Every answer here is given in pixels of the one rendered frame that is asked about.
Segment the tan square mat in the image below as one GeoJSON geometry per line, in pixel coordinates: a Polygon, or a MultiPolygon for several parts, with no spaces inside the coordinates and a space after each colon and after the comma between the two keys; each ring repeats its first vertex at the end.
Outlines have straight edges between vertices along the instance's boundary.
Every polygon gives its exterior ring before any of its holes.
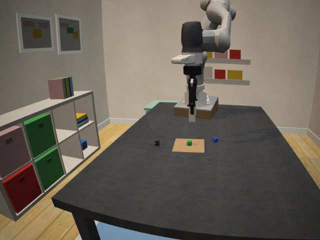
{"type": "Polygon", "coordinates": [[[176,138],[172,149],[173,153],[205,153],[204,139],[184,139],[176,138]],[[192,140],[192,145],[187,146],[187,141],[192,140]]]}

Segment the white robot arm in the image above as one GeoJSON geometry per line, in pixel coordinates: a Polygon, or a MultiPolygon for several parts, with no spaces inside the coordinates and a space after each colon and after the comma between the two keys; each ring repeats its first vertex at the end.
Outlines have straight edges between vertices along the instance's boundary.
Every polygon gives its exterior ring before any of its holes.
{"type": "Polygon", "coordinates": [[[208,58],[206,52],[224,53],[231,45],[232,21],[236,10],[230,0],[201,0],[200,8],[206,11],[202,21],[189,21],[182,24],[181,55],[171,59],[172,64],[201,66],[197,79],[196,108],[210,105],[204,84],[204,67],[208,58]],[[218,25],[221,25],[220,29],[218,25]]]}

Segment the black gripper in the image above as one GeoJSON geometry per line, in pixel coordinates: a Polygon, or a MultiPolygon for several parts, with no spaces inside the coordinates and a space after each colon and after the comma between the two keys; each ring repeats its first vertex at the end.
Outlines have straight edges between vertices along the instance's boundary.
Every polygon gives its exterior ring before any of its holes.
{"type": "Polygon", "coordinates": [[[187,80],[188,83],[188,90],[189,90],[189,113],[188,113],[188,122],[195,122],[196,121],[196,89],[197,89],[197,78],[195,75],[202,74],[202,67],[199,66],[187,66],[184,65],[183,67],[183,74],[189,75],[187,80]]]}

